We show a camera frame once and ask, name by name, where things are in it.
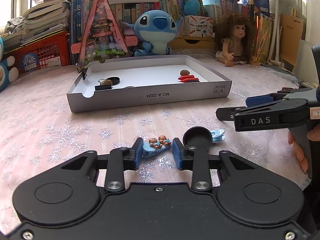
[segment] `metal screw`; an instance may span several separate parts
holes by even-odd
[[[198,181],[195,183],[196,189],[207,189],[209,188],[209,183],[205,181]]]
[[[22,237],[23,237],[25,240],[32,240],[32,239],[33,239],[33,234],[27,231],[27,232],[24,232],[24,233],[22,234]]]
[[[156,192],[163,192],[164,189],[163,189],[162,187],[156,187],[156,188],[155,188],[155,191],[156,191]]]
[[[285,235],[285,240],[293,240],[295,239],[296,237],[296,234],[294,232],[288,232],[286,235]]]
[[[122,186],[122,183],[119,181],[111,181],[107,184],[108,189],[120,189]]]

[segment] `doll hair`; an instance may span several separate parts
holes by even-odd
[[[217,49],[222,51],[222,39],[230,37],[232,28],[235,25],[245,26],[245,36],[241,39],[241,43],[244,49],[244,60],[249,61],[252,54],[251,50],[254,37],[254,28],[249,20],[241,14],[227,13],[217,20],[217,29],[215,34]]]

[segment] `pink triangular ornament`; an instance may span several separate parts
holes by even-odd
[[[130,56],[108,0],[93,0],[84,29],[78,64]]]

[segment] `white wall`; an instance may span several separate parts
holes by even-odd
[[[320,45],[320,0],[311,0],[310,43]]]

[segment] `pink tablecloth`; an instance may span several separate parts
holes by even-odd
[[[233,81],[228,98],[137,106],[72,114],[66,93],[78,73],[74,66],[30,73],[0,93],[0,230],[10,232],[19,220],[12,206],[14,189],[31,178],[88,149],[107,154],[115,147],[132,146],[137,137],[147,140],[166,135],[182,139],[193,126],[226,129],[226,141],[212,154],[230,150],[296,182],[308,177],[299,168],[287,143],[287,130],[235,132],[232,122],[215,117],[218,107],[243,106],[249,96],[293,87],[288,80],[262,67],[226,68],[211,56],[196,56]],[[101,172],[98,185],[104,183]],[[212,181],[219,185],[216,171]],[[191,181],[190,171],[178,171],[167,151],[143,161],[138,171],[126,171],[127,185],[140,182]]]

